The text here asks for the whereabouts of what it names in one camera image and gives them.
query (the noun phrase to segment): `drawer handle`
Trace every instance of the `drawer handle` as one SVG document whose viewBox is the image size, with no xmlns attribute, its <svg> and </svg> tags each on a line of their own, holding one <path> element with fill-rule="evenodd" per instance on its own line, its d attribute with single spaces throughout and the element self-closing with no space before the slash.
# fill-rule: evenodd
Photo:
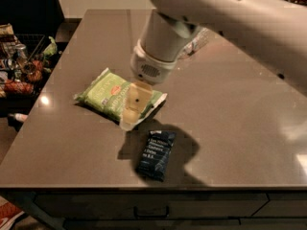
<svg viewBox="0 0 307 230">
<path fill-rule="evenodd" d="M 164 215 L 156 215 L 156 216 L 145 216 L 138 214 L 137 207 L 133 207 L 134 217 L 136 219 L 165 219 L 170 215 L 170 208 L 169 206 L 165 207 L 165 214 Z"/>
</svg>

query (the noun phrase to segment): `snack package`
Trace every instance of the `snack package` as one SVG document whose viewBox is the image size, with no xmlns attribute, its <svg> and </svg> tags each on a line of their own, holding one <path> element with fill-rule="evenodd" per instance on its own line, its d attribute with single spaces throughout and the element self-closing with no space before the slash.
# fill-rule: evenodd
<svg viewBox="0 0 307 230">
<path fill-rule="evenodd" d="M 136 171 L 154 180 L 163 181 L 175 137 L 176 134 L 172 131 L 150 131 Z"/>
<path fill-rule="evenodd" d="M 75 95 L 74 99 L 104 113 L 110 120 L 120 122 L 130 85 L 131 82 L 111 73 L 107 68 L 82 93 Z M 146 119 L 166 97 L 167 94 L 153 91 L 150 101 L 135 125 Z"/>
</svg>

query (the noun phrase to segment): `table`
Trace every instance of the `table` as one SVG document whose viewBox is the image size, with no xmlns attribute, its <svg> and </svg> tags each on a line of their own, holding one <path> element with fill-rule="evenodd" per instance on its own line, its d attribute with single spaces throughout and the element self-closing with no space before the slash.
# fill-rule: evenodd
<svg viewBox="0 0 307 230">
<path fill-rule="evenodd" d="M 149 14 L 87 11 L 1 164 L 2 196 L 60 230 L 307 229 L 307 97 L 219 35 L 132 132 L 74 101 L 107 67 L 134 80 Z M 164 182 L 135 172 L 157 129 L 177 133 Z"/>
</svg>

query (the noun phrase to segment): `floor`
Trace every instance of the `floor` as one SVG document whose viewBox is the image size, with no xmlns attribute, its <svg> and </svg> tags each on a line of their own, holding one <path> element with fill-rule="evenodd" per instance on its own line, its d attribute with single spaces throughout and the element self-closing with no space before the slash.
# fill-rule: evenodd
<svg viewBox="0 0 307 230">
<path fill-rule="evenodd" d="M 80 19 L 66 19 L 65 22 L 59 26 L 55 38 L 56 42 L 59 44 L 67 44 L 76 31 L 80 21 Z M 0 164 L 18 133 L 13 126 L 9 126 L 6 113 L 1 112 L 1 110 L 2 108 L 0 106 Z M 0 197 L 0 203 L 3 201 L 5 201 L 5 199 Z M 50 228 L 34 218 L 24 215 L 15 223 L 12 230 L 50 230 Z"/>
</svg>

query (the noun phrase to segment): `drawer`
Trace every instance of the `drawer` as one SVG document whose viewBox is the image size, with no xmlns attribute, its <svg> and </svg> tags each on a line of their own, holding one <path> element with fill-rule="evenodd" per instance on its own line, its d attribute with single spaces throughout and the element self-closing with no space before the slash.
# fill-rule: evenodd
<svg viewBox="0 0 307 230">
<path fill-rule="evenodd" d="M 239 220 L 68 220 L 66 230 L 229 230 Z"/>
<path fill-rule="evenodd" d="M 264 194 L 40 194 L 35 204 L 66 219 L 201 219 L 248 217 L 267 202 Z"/>
<path fill-rule="evenodd" d="M 268 194 L 269 203 L 255 217 L 307 218 L 307 193 Z"/>
</svg>

